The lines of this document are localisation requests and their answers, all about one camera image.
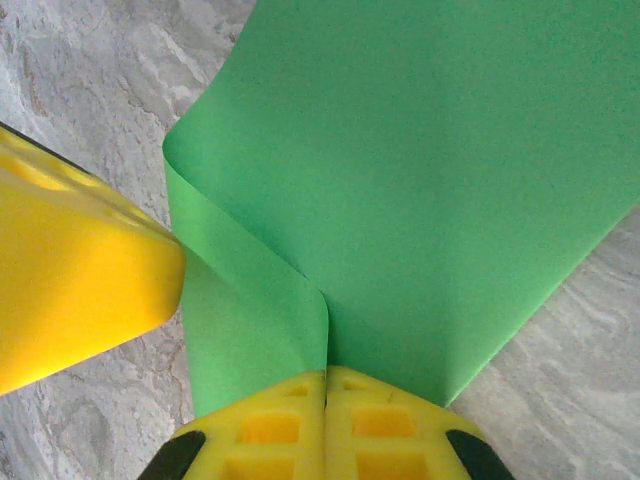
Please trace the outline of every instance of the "square hole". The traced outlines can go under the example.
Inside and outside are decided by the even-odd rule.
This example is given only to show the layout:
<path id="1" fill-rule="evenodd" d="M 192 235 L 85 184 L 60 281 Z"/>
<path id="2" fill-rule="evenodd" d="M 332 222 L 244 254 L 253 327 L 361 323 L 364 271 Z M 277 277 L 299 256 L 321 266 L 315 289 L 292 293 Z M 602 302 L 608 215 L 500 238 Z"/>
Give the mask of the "square hole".
<path id="1" fill-rule="evenodd" d="M 293 480 L 293 458 L 234 458 L 224 463 L 220 480 Z"/>
<path id="2" fill-rule="evenodd" d="M 351 412 L 353 434 L 357 437 L 415 437 L 416 426 L 403 408 L 365 407 Z"/>
<path id="3" fill-rule="evenodd" d="M 260 413 L 242 424 L 238 440 L 244 443 L 295 443 L 300 431 L 300 417 L 293 413 Z"/>
<path id="4" fill-rule="evenodd" d="M 419 452 L 359 452 L 358 480 L 428 480 Z"/>

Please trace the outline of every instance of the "black rubber edge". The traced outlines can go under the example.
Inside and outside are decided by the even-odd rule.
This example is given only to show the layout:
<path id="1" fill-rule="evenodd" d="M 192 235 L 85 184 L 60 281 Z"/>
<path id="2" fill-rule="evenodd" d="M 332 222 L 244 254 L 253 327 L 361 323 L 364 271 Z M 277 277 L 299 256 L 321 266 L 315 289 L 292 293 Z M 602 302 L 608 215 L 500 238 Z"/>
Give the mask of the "black rubber edge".
<path id="1" fill-rule="evenodd" d="M 472 480 L 515 480 L 493 448 L 462 430 L 449 430 L 447 439 Z"/>
<path id="2" fill-rule="evenodd" d="M 138 480 L 182 480 L 204 445 L 204 432 L 193 430 L 166 442 Z"/>
<path id="3" fill-rule="evenodd" d="M 31 145 L 33 145 L 34 147 L 39 148 L 40 150 L 43 150 L 45 152 L 47 152 L 49 155 L 53 155 L 54 157 L 56 157 L 59 160 L 62 160 L 64 163 L 66 163 L 67 165 L 73 167 L 73 168 L 77 168 L 78 170 L 80 170 L 81 172 L 86 173 L 87 175 L 92 175 L 93 174 L 91 172 L 87 172 L 84 168 L 82 168 L 80 165 L 76 165 L 75 163 L 73 163 L 71 160 L 64 158 L 62 155 L 60 155 L 59 153 L 54 152 L 53 150 L 51 150 L 50 148 L 45 147 L 44 145 L 42 145 L 41 143 L 36 142 L 35 140 L 33 140 L 32 138 L 27 137 L 24 133 L 19 132 L 18 130 L 16 130 L 15 128 L 10 127 L 9 125 L 7 125 L 4 122 L 0 122 L 0 127 L 4 128 L 5 130 L 7 130 L 10 133 L 13 133 L 14 135 L 20 137 L 22 140 L 24 140 L 25 142 L 29 142 Z"/>

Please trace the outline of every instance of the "green paper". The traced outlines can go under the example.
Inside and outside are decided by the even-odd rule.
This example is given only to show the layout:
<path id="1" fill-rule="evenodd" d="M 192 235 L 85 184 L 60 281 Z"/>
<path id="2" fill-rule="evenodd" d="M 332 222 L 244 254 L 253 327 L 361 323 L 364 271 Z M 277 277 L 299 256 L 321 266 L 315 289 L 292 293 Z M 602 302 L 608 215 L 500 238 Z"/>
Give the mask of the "green paper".
<path id="1" fill-rule="evenodd" d="M 259 0 L 164 152 L 322 292 L 330 363 L 446 404 L 637 202 L 639 44 L 635 1 Z"/>
<path id="2" fill-rule="evenodd" d="M 326 368 L 320 292 L 170 165 L 165 171 L 187 252 L 182 310 L 196 416 Z"/>

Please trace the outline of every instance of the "yellow plastic block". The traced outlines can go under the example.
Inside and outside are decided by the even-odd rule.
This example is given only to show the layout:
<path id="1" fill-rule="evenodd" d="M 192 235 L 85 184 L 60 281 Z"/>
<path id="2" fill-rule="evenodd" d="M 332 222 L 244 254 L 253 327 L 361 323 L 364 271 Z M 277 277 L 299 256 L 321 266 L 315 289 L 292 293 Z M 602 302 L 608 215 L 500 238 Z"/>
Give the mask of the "yellow plastic block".
<path id="1" fill-rule="evenodd" d="M 184 480 L 324 479 L 324 372 L 308 372 L 199 418 L 206 441 Z"/>
<path id="2" fill-rule="evenodd" d="M 446 437 L 471 422 L 403 390 L 344 367 L 329 367 L 326 478 L 470 479 Z"/>
<path id="3" fill-rule="evenodd" d="M 161 325 L 177 240 L 98 178 L 0 126 L 0 394 Z"/>
<path id="4" fill-rule="evenodd" d="M 473 423 L 329 367 L 326 383 L 305 373 L 191 422 L 139 480 L 472 480 L 460 454 L 474 478 L 513 479 Z"/>

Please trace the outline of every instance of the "gray marble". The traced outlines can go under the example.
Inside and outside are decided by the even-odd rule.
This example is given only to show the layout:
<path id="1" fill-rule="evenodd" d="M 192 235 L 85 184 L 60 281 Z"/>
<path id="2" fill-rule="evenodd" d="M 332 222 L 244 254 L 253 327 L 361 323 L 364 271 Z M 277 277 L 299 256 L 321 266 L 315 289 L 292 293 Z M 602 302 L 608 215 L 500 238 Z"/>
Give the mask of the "gray marble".
<path id="1" fill-rule="evenodd" d="M 0 0 L 0 118 L 168 224 L 162 139 L 253 0 Z M 520 480 L 640 478 L 640 207 L 454 402 Z M 179 317 L 0 397 L 0 478 L 135 478 L 192 418 Z"/>

